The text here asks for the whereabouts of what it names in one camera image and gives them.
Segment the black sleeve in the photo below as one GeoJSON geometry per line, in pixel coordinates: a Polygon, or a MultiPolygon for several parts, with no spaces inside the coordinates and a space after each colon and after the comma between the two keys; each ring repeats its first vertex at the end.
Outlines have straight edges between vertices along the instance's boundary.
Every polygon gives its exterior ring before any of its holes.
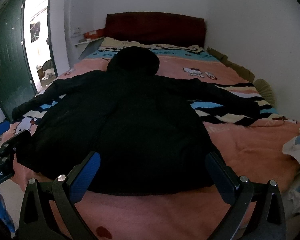
{"type": "Polygon", "coordinates": [[[104,71],[94,70],[83,75],[74,76],[67,79],[57,79],[50,85],[43,94],[37,95],[31,100],[15,107],[12,111],[13,120],[17,120],[32,109],[58,98],[61,95],[69,94],[80,90],[83,86],[94,82],[104,71]]]}
{"type": "Polygon", "coordinates": [[[194,79],[172,79],[162,77],[170,93],[182,96],[186,100],[203,100],[225,106],[229,113],[243,114],[258,119],[260,109],[257,102],[250,98],[241,98],[233,93],[219,88],[216,84],[194,79]]]}

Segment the shelf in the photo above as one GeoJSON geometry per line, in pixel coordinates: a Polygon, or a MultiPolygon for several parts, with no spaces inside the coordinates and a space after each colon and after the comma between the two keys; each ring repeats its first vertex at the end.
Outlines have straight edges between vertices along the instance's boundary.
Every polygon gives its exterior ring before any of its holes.
{"type": "Polygon", "coordinates": [[[90,43],[90,42],[93,42],[93,41],[101,40],[101,39],[103,39],[103,38],[104,38],[104,37],[92,39],[92,40],[89,40],[89,41],[82,41],[82,42],[79,42],[79,43],[75,44],[75,46],[78,46],[78,45],[81,45],[81,44],[87,44],[87,43],[90,43]]]}

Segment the black hoodie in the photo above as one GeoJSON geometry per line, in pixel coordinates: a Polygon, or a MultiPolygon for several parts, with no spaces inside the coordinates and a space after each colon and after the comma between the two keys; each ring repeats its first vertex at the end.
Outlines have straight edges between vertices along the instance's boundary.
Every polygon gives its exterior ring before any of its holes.
{"type": "Polygon", "coordinates": [[[39,123],[19,163],[55,179],[91,151],[101,165],[90,190],[116,195],[173,193],[211,186],[204,156],[219,151],[187,100],[222,104],[230,113],[259,116],[258,104],[199,79],[155,76],[148,49],[119,51],[107,71],[58,79],[44,94],[14,109],[23,114],[66,94],[39,123]]]}

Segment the green door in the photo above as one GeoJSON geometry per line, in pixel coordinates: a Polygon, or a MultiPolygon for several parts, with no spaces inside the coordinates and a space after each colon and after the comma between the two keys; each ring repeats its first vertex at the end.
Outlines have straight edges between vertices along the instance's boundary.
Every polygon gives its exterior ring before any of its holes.
{"type": "Polygon", "coordinates": [[[23,45],[23,3],[10,0],[0,11],[0,107],[9,120],[36,93],[23,45]]]}

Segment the red stain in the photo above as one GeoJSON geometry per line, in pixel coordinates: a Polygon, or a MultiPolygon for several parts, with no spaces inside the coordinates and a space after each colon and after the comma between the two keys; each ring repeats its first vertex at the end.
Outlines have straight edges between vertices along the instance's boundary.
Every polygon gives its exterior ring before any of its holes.
{"type": "Polygon", "coordinates": [[[108,239],[112,239],[111,233],[104,227],[98,227],[96,229],[96,233],[100,237],[105,237],[105,238],[108,238],[108,239]]]}

